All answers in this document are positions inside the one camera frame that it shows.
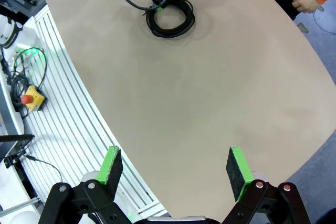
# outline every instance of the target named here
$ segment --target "bolt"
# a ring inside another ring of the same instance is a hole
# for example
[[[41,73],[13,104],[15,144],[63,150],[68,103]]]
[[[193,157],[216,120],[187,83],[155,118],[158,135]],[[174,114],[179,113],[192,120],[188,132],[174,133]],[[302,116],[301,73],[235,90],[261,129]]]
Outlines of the bolt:
[[[284,188],[285,191],[290,191],[290,185],[284,185],[283,188]]]
[[[66,186],[61,186],[61,187],[59,188],[59,191],[62,192],[62,191],[65,191],[65,189],[67,189]]]
[[[89,189],[94,189],[95,186],[96,186],[96,185],[95,185],[94,183],[90,183],[90,184],[88,185],[88,188],[89,188]]]
[[[256,183],[256,187],[258,187],[258,188],[263,188],[264,187],[264,184],[262,183],[262,182],[257,182]]]

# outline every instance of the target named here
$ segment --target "floor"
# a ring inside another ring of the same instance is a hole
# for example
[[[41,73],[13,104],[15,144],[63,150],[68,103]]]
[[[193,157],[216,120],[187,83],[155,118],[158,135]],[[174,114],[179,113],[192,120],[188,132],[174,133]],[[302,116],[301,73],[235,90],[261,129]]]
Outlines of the floor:
[[[316,11],[318,24],[327,31],[336,33],[336,1],[329,0],[324,12]],[[332,80],[336,83],[336,34],[328,34],[319,28],[312,14],[299,14],[295,23],[302,23],[308,30],[304,34],[321,58]],[[297,185],[311,223],[336,207],[336,131],[322,147],[288,181]],[[268,223],[266,216],[257,214],[251,223]]]

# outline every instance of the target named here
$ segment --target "grooved metal surface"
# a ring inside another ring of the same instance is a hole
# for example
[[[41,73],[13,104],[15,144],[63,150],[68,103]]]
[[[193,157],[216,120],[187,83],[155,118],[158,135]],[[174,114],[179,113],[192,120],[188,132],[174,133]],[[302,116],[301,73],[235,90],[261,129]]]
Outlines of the grooved metal surface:
[[[35,134],[30,155],[58,167],[64,182],[76,186],[83,174],[99,170],[107,149],[120,146],[81,82],[46,6],[35,17],[36,29],[47,57],[42,92],[48,98],[41,111],[29,113],[25,123]],[[27,69],[33,83],[43,75],[44,61],[35,57]],[[160,216],[166,210],[122,152],[123,174],[118,192],[135,209],[133,219]],[[53,184],[60,182],[51,166],[23,159],[37,194],[47,199]]]

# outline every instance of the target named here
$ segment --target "round table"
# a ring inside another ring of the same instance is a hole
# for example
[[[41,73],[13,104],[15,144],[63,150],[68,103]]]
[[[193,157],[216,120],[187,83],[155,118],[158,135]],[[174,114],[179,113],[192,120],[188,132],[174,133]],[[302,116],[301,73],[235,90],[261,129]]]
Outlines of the round table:
[[[134,0],[148,4],[146,0]],[[157,38],[124,0],[47,0],[95,104],[173,217],[224,220],[230,146],[278,186],[336,125],[336,89],[273,0],[189,0],[196,24]],[[175,24],[173,9],[159,16]]]

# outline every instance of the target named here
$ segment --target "red button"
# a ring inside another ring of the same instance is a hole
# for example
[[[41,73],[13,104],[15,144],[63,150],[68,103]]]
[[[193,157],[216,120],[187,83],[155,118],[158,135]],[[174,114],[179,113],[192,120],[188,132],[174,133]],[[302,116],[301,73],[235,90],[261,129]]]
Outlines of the red button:
[[[32,103],[34,100],[33,96],[32,95],[29,95],[29,94],[24,94],[22,97],[21,97],[21,102],[22,104],[29,104],[29,103]]]

